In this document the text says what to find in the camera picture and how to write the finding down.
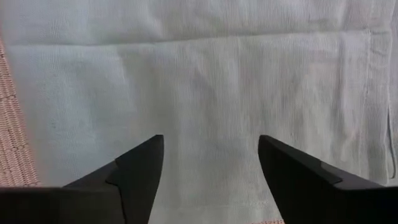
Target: white fabric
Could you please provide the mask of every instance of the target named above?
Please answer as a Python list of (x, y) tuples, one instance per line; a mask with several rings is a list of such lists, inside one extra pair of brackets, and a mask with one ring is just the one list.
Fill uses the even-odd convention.
[(268, 134), (386, 184), (394, 4), (3, 0), (40, 178), (66, 184), (164, 134), (151, 223), (274, 220)]
[(387, 126), (387, 151), (389, 154), (388, 164), (388, 185), (398, 185), (397, 175), (397, 153), (398, 153), (398, 4), (395, 5), (391, 21), (392, 28), (392, 52), (390, 61), (389, 76), (389, 119)]

